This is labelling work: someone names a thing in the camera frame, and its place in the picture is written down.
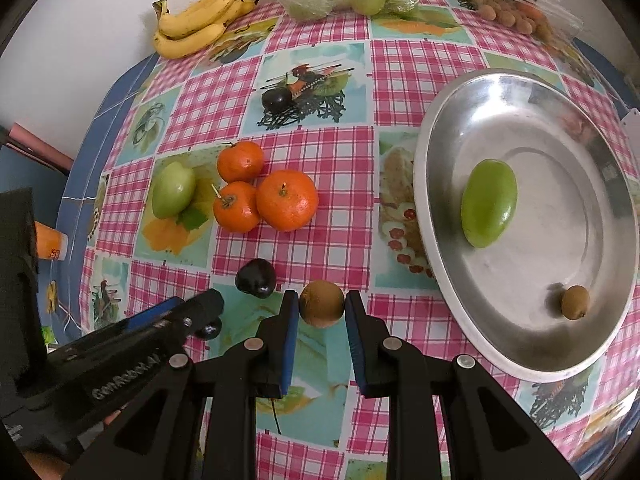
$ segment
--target bolt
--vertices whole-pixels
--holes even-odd
[[[456,362],[460,368],[466,368],[467,370],[476,366],[476,360],[470,355],[462,354],[456,358]]]
[[[169,366],[176,370],[184,368],[189,362],[189,358],[185,354],[174,354],[169,357]]]
[[[259,337],[250,337],[244,342],[244,347],[247,350],[259,350],[264,346],[264,341]]]
[[[387,337],[383,342],[382,346],[387,350],[399,350],[402,346],[402,341],[397,337]]]

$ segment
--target bunch of bananas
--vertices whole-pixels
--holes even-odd
[[[198,0],[180,14],[169,14],[166,0],[154,2],[158,30],[154,48],[162,57],[188,56],[216,41],[235,20],[255,9],[258,0]]]

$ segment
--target green leaf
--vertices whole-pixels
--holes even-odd
[[[56,336],[53,335],[53,329],[50,326],[42,327],[42,337],[44,338],[44,344],[57,344]]]
[[[193,231],[200,227],[204,222],[209,219],[200,209],[193,205],[188,205],[187,209],[184,209],[175,221],[177,224],[182,224],[187,231]]]

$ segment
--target metal tray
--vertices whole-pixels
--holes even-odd
[[[462,232],[460,203],[486,158],[511,166],[518,204],[502,236],[478,250]],[[638,221],[609,145],[564,94],[505,70],[456,79],[422,122],[414,191],[444,300],[489,361],[515,377],[551,382],[606,351],[636,282]],[[571,285],[591,295],[576,321],[560,311]]]

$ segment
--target plastic container of kiwis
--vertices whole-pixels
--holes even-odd
[[[472,0],[486,20],[496,21],[543,43],[570,42],[582,29],[582,20],[559,0]]]

